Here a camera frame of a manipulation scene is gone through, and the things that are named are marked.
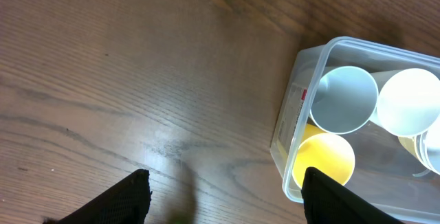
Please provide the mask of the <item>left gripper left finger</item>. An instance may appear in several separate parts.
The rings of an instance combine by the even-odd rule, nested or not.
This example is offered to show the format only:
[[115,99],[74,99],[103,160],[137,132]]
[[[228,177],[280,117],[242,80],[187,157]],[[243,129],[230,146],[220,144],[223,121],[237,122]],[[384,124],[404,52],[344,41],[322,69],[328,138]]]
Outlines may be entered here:
[[75,212],[43,224],[143,224],[151,195],[149,171],[138,169]]

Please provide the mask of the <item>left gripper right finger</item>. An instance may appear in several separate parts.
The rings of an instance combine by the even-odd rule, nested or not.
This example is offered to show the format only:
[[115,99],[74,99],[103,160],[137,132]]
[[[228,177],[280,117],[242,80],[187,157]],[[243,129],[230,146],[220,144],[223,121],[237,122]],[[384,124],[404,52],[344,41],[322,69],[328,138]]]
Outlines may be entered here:
[[308,224],[401,223],[314,167],[305,171],[301,194]]

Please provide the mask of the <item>yellow plastic cup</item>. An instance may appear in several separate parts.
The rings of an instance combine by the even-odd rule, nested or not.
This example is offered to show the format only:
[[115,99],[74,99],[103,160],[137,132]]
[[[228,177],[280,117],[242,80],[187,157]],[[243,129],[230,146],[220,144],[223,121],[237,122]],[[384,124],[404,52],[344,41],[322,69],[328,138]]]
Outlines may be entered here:
[[308,167],[317,168],[344,186],[353,175],[355,153],[345,138],[307,124],[292,172],[299,188],[303,187]]

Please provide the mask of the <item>clear plastic container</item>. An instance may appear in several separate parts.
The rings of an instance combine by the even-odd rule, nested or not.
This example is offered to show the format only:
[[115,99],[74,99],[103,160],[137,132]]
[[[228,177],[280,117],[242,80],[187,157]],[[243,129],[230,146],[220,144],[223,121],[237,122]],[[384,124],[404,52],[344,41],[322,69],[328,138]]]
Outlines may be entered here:
[[307,166],[397,219],[439,222],[439,59],[348,36],[300,51],[270,148],[302,201]]

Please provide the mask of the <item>yellow plastic bowl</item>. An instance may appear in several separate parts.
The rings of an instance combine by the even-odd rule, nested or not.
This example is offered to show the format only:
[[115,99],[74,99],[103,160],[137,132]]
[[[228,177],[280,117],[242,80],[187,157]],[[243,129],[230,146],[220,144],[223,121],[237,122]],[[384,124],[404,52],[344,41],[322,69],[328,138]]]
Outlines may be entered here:
[[398,137],[399,143],[416,159],[418,159],[424,166],[425,156],[424,156],[424,145],[423,145],[423,135],[418,135],[415,137]]

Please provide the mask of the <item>grey plastic cup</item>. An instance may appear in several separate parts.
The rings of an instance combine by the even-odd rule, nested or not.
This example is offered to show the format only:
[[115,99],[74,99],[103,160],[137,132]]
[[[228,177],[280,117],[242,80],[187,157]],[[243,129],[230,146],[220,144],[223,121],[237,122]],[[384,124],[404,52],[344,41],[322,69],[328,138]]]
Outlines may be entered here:
[[369,121],[378,96],[377,83],[366,70],[355,66],[325,67],[309,116],[327,133],[352,133]]

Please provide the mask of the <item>grey plastic bowl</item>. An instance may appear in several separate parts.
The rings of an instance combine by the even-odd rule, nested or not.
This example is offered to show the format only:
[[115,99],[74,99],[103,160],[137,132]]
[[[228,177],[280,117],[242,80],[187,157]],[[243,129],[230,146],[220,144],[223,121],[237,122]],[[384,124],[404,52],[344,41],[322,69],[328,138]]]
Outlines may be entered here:
[[416,136],[415,150],[418,160],[439,174],[439,117],[426,132]]

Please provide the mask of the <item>white plastic cup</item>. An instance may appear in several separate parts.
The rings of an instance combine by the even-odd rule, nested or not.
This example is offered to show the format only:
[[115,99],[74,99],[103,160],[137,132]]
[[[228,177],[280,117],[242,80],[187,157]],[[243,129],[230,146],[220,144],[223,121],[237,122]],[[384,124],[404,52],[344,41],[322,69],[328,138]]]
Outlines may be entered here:
[[439,78],[410,68],[372,74],[379,96],[371,121],[389,133],[413,137],[427,131],[439,117]]

